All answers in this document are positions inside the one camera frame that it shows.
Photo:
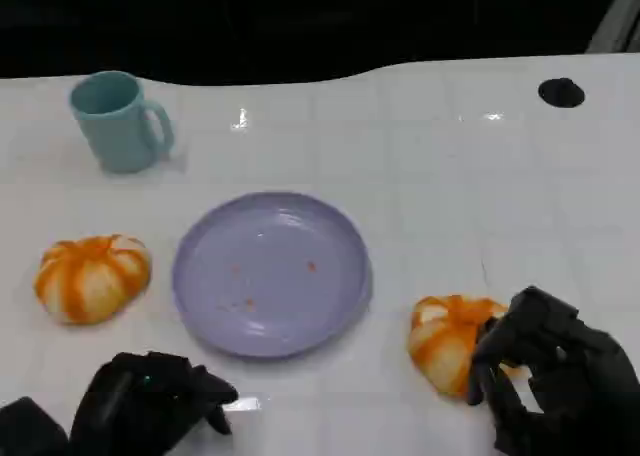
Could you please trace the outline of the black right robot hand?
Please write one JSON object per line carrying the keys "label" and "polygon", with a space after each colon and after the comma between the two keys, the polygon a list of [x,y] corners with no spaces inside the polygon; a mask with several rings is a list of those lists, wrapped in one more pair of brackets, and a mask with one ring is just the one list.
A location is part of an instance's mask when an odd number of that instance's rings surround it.
{"label": "black right robot hand", "polygon": [[622,346],[529,286],[476,338],[468,404],[487,403],[505,455],[636,455],[639,379]]}

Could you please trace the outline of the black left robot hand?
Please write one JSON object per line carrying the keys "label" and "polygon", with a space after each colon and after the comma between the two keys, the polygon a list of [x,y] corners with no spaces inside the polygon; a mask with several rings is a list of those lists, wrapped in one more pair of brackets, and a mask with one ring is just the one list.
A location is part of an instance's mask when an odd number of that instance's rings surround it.
{"label": "black left robot hand", "polygon": [[189,359],[119,353],[91,380],[69,436],[71,455],[165,455],[199,423],[231,433],[223,407],[239,399],[227,381]]}

